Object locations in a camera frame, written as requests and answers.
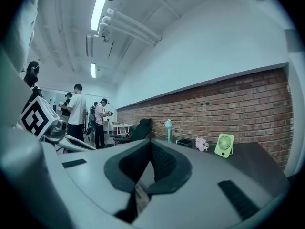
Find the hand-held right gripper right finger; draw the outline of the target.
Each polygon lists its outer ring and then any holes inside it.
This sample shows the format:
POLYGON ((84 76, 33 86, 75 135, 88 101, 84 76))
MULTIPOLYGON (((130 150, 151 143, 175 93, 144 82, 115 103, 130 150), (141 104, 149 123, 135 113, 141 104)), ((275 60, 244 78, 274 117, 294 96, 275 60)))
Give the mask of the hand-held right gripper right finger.
POLYGON ((65 145, 69 150, 96 150, 95 147, 81 141, 73 136, 65 135, 65 145))

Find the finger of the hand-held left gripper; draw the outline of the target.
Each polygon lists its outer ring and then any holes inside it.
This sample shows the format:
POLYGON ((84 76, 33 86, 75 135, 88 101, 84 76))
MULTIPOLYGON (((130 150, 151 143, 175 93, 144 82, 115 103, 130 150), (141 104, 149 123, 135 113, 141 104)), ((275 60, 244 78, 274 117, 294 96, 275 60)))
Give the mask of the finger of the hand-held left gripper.
POLYGON ((139 216, 142 229, 254 229, 280 204, 290 188, 282 169, 258 143, 236 143, 233 154, 169 144, 192 164, 189 180, 175 193, 154 195, 139 216), (248 219, 235 210, 219 183, 230 180, 258 207, 248 219))
POLYGON ((64 155, 54 154, 54 185, 68 212, 72 229, 150 229, 152 217, 142 213, 128 223, 116 214, 127 208, 130 194, 117 190, 104 173, 112 156, 147 144, 147 139, 118 147, 64 155))

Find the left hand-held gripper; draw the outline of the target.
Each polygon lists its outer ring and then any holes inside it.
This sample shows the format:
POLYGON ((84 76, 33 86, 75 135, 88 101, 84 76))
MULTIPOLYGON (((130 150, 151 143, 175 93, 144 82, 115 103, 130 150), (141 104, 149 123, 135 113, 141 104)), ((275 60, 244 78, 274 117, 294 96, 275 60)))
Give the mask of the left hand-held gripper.
POLYGON ((67 122, 61 120, 49 103, 40 96, 23 110, 20 124, 40 141, 45 137, 59 140, 67 134, 67 122))

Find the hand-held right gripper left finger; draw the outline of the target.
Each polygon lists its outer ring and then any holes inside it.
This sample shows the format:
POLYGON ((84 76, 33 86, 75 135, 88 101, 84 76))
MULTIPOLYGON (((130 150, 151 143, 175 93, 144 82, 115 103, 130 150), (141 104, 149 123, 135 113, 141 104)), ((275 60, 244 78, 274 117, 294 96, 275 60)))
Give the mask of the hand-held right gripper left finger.
POLYGON ((59 152, 60 154, 61 153, 74 153, 74 152, 84 152, 84 151, 86 151, 86 149, 82 148, 82 147, 78 147, 78 146, 75 146, 75 145, 57 144, 57 143, 55 143, 53 141, 50 141, 50 140, 47 140, 47 139, 44 139, 42 142, 50 144, 55 149, 55 151, 59 152))

